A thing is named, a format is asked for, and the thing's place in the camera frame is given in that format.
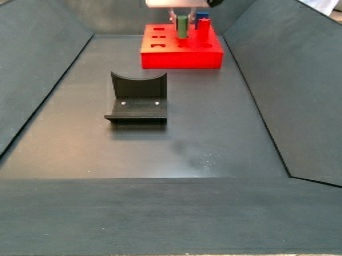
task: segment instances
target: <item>black bracket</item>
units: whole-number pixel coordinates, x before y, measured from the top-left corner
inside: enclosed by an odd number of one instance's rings
[[[149,79],[131,79],[111,72],[115,91],[112,114],[116,121],[167,121],[167,73]]]

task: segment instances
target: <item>sloped wall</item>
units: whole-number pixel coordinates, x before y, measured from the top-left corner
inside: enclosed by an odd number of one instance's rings
[[[341,24],[256,0],[224,38],[291,175],[342,186]]]
[[[91,37],[56,0],[0,6],[0,154]]]

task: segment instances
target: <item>dark gray surface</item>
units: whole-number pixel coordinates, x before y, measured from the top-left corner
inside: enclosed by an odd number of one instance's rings
[[[57,1],[1,5],[0,154],[91,36]]]
[[[342,185],[342,27],[258,0],[224,34],[294,177]]]
[[[342,190],[299,180],[0,181],[1,255],[342,253]]]
[[[143,35],[145,24],[170,23],[167,9],[148,9],[144,0],[61,1],[96,34]],[[218,34],[223,34],[254,1],[224,0],[220,6],[208,10]]]
[[[220,70],[143,70],[140,36],[96,37],[0,165],[1,178],[287,177],[230,52]],[[166,129],[115,129],[111,71],[167,72]]]

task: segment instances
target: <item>red holder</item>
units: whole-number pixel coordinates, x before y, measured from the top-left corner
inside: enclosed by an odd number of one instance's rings
[[[219,69],[223,49],[210,20],[202,19],[200,24],[198,30],[190,26],[187,39],[178,38],[174,24],[148,24],[140,50],[141,67]]]

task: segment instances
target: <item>red part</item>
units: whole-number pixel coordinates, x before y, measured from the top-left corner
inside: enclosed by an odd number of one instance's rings
[[[203,41],[194,25],[188,29],[188,38],[178,39],[174,24],[149,24],[144,30],[140,55],[143,68],[218,69],[223,49],[211,26]]]

